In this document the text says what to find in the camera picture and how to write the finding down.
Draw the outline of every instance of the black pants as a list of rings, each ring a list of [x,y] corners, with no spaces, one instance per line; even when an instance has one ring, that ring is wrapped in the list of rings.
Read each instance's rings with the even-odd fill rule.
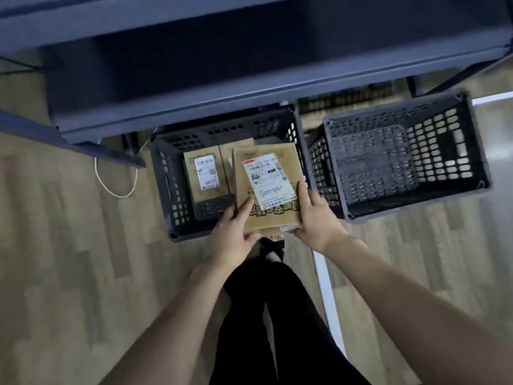
[[[338,349],[298,276],[281,262],[247,262],[225,284],[232,307],[219,331],[210,384],[369,382]],[[276,367],[263,323],[273,322]]]

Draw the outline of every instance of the white label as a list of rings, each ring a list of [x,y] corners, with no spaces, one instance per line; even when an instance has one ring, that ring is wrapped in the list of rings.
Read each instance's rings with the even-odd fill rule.
[[[201,190],[213,189],[221,186],[219,178],[217,177],[217,170],[215,170],[213,155],[194,158],[194,164],[196,165],[196,173],[197,178],[200,181]]]
[[[297,199],[275,154],[259,156],[242,163],[262,210]]]

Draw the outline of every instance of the cardboard package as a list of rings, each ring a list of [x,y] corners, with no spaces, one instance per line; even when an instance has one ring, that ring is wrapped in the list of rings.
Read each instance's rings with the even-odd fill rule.
[[[254,146],[255,142],[253,138],[243,139],[241,141],[226,143],[219,146],[221,151],[221,159],[223,160],[223,166],[226,174],[226,181],[228,182],[228,190],[231,194],[235,194],[235,172],[231,163],[231,158],[235,148],[243,148]]]
[[[301,226],[296,192],[304,176],[294,143],[234,149],[232,161],[237,206],[249,195],[255,197],[244,233],[268,237]]]
[[[187,151],[184,161],[192,200],[196,204],[230,194],[219,146]]]

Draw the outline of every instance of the gray plastic basket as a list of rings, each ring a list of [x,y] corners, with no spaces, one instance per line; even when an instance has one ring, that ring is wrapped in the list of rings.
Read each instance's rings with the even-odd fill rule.
[[[236,117],[209,124],[209,119],[176,125],[182,128],[155,134],[150,143],[164,219],[172,242],[209,235],[233,196],[195,204],[190,197],[184,170],[184,152],[253,137],[256,144],[294,142],[303,172],[309,182],[311,171],[301,121],[295,106]]]
[[[327,116],[308,149],[318,191],[355,223],[491,187],[463,89]]]

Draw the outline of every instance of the forearm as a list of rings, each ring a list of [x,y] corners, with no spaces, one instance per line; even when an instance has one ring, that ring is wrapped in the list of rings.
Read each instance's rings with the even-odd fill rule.
[[[326,256],[349,278],[424,383],[510,383],[513,351],[349,236]]]
[[[189,384],[217,296],[231,270],[205,265],[102,381]]]

